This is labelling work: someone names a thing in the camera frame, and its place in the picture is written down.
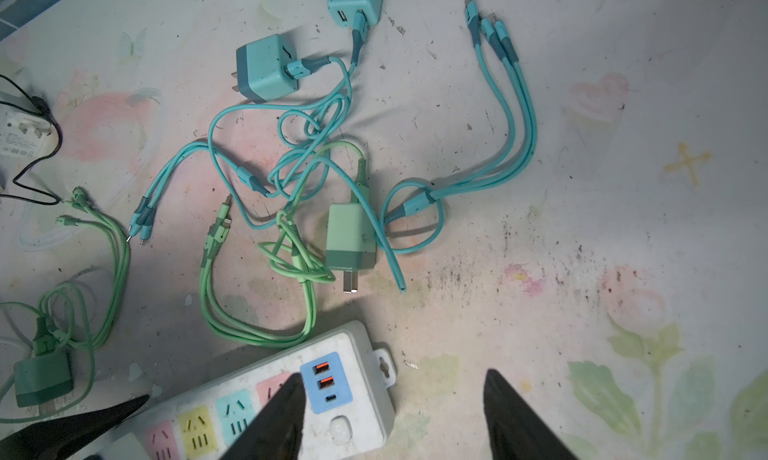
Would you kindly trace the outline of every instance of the yellow outlet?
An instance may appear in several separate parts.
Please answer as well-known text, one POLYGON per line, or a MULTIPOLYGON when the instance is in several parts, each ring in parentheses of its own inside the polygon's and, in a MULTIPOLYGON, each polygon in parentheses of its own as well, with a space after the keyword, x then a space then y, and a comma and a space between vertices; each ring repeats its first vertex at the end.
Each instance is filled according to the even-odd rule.
POLYGON ((197 407, 191 412, 179 416, 177 421, 188 458, 197 458, 207 453, 216 452, 218 449, 216 433, 214 432, 214 424, 210 420, 208 407, 197 407))

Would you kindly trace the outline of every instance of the blue tile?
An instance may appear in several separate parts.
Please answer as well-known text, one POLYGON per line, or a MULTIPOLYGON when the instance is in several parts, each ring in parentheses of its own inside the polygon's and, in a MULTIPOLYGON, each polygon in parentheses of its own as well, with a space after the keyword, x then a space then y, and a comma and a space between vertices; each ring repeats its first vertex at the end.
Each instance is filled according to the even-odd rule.
POLYGON ((46 11, 57 1, 59 0, 17 0, 5 11, 0 12, 0 18, 16 26, 21 26, 46 11))
POLYGON ((5 23, 0 23, 0 40, 2 40, 3 38, 5 38, 6 36, 8 36, 14 31, 16 30, 6 25, 5 23))

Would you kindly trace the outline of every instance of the white button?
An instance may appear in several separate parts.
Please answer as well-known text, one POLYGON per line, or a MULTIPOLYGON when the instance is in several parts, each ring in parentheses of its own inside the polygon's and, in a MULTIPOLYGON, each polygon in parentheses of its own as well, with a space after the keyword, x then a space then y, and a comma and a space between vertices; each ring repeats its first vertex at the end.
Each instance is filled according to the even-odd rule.
POLYGON ((345 416, 333 418, 331 420, 330 430, 331 437, 333 437, 333 443, 337 445, 344 445, 352 439, 352 426, 345 416))

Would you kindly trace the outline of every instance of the pink heart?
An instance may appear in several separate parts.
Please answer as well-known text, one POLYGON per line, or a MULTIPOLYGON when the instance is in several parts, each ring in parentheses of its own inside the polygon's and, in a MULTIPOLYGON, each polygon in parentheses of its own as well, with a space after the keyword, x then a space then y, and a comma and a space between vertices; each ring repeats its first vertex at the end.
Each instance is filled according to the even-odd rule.
POLYGON ((578 83, 568 90, 568 107, 601 122, 613 123, 627 104, 629 81, 618 72, 600 78, 598 84, 578 83))

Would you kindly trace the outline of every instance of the black pointed object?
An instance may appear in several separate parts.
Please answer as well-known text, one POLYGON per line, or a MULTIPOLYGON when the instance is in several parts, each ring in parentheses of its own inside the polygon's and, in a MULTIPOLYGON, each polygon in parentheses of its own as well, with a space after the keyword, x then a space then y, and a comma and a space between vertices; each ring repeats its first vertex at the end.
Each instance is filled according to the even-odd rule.
POLYGON ((485 375, 483 405, 494 460, 577 460, 494 369, 485 375))
POLYGON ((296 460, 305 404, 304 383, 301 375, 294 373, 221 460, 296 460))
POLYGON ((145 395, 104 410, 25 427, 0 440, 0 460, 65 460, 128 418, 148 399, 145 395))

